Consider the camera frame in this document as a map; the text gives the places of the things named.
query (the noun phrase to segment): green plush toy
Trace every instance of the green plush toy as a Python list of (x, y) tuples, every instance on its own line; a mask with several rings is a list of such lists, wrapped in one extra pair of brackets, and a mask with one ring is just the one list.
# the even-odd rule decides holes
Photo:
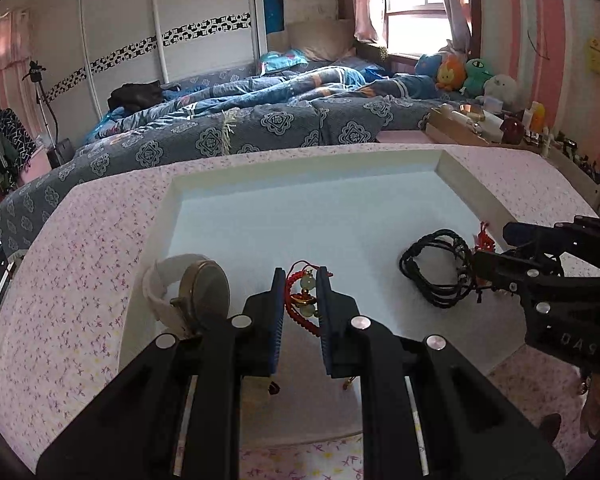
[(483, 59), (472, 59), (465, 67), (467, 78), (460, 92), (465, 97), (475, 99), (484, 93), (484, 84), (493, 77), (493, 70)]

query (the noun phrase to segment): stuffed toy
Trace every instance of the stuffed toy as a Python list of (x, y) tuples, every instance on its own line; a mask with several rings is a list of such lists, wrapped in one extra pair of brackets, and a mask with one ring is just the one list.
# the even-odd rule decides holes
[(416, 75), (428, 75), (433, 81), (438, 76), (438, 70), (442, 65), (442, 54), (434, 54), (433, 56), (427, 56), (422, 54), (416, 65)]
[(504, 104), (511, 107), (515, 105), (518, 97), (518, 83), (512, 77), (506, 74), (499, 74), (492, 77), (484, 84), (484, 95), (495, 97)]
[(447, 92), (459, 90), (466, 79), (464, 64), (455, 54), (450, 54), (440, 65), (436, 86)]
[(484, 84), (491, 79), (494, 74), (487, 65), (487, 62), (483, 59), (472, 59), (467, 62), (465, 67), (466, 81), (460, 92), (465, 97), (475, 99), (478, 95), (483, 94)]

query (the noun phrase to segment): pink speckled table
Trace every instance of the pink speckled table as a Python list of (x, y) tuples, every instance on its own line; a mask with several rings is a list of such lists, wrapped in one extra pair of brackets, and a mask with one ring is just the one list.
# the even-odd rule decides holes
[[(519, 150), (448, 151), (520, 221), (552, 225), (593, 216), (562, 175)], [(0, 432), (32, 469), (40, 454), (116, 375), (128, 297), (155, 213), (177, 174), (345, 152), (431, 149), (356, 144), (248, 153), (133, 171), (75, 187), (44, 225), (0, 313)], [(591, 270), (572, 258), (568, 275)], [(555, 443), (568, 467), (592, 441), (578, 432), (582, 398), (573, 367), (522, 347), (490, 375), (533, 422), (559, 412)], [(241, 452), (241, 476), (333, 480), (362, 477), (360, 436), (309, 446)]]

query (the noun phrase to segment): watch face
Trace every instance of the watch face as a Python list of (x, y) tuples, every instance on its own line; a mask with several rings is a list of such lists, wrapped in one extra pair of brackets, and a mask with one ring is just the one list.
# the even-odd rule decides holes
[(180, 281), (180, 297), (185, 299), (184, 314), (189, 327), (196, 325), (208, 313), (226, 317), (229, 313), (229, 281), (224, 270), (212, 260), (191, 264)]

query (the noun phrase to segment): white watch strap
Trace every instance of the white watch strap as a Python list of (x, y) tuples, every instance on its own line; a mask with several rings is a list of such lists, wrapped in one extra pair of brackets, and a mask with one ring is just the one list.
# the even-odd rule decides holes
[(208, 260), (203, 254), (179, 254), (160, 262), (154, 262), (142, 278), (142, 294), (156, 319), (179, 338), (185, 338), (189, 330), (179, 309), (164, 299), (171, 283), (179, 282), (191, 264)]

